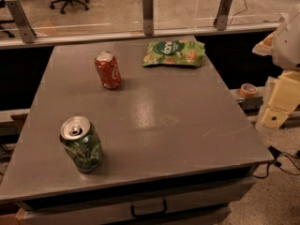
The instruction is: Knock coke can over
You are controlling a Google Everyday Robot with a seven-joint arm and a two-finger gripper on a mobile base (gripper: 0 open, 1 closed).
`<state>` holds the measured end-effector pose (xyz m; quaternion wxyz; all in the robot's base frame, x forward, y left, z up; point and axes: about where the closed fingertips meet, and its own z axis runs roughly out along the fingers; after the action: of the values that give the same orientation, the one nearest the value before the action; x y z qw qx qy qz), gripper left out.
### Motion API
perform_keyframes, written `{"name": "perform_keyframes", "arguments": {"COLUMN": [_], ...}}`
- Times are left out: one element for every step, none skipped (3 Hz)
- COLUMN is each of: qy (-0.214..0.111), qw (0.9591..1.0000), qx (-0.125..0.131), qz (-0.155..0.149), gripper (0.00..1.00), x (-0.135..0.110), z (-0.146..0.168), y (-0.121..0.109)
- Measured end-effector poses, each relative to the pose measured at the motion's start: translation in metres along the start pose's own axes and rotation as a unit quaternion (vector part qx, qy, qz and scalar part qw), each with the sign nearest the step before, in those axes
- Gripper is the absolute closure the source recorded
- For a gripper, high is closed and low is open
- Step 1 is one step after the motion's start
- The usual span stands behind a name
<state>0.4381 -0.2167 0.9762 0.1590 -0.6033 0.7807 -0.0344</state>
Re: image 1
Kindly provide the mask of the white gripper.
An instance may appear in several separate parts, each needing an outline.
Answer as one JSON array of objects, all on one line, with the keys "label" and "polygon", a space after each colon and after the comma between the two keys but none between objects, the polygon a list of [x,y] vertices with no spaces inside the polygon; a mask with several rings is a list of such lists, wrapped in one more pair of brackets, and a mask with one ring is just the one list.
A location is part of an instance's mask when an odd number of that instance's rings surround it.
[{"label": "white gripper", "polygon": [[272,54],[273,63],[285,71],[275,86],[262,116],[262,125],[280,128],[300,105],[300,4],[284,18],[276,32],[254,46],[260,56]]}]

